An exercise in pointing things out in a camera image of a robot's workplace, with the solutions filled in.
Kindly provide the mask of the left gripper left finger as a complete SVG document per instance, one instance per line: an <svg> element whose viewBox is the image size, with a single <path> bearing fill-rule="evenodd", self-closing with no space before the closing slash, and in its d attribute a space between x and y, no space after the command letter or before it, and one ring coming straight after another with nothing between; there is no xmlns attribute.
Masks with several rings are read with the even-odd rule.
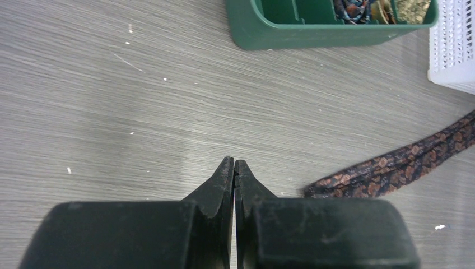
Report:
<svg viewBox="0 0 475 269"><path fill-rule="evenodd" d="M229 268L234 160L180 201L67 202L36 230L21 268Z"/></svg>

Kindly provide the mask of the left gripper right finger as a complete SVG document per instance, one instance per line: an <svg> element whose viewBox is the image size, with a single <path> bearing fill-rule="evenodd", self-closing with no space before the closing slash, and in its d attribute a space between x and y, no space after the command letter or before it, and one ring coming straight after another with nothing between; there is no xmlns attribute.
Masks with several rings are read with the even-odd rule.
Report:
<svg viewBox="0 0 475 269"><path fill-rule="evenodd" d="M238 268L419 268L399 211L372 198L279 198L234 167Z"/></svg>

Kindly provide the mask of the brown paisley tie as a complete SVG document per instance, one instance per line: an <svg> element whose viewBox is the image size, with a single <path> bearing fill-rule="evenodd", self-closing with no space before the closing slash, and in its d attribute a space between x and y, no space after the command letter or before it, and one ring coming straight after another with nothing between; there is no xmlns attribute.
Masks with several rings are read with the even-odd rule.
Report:
<svg viewBox="0 0 475 269"><path fill-rule="evenodd" d="M424 139L347 167L303 189L305 198L376 198L427 175L474 145L474 112Z"/></svg>

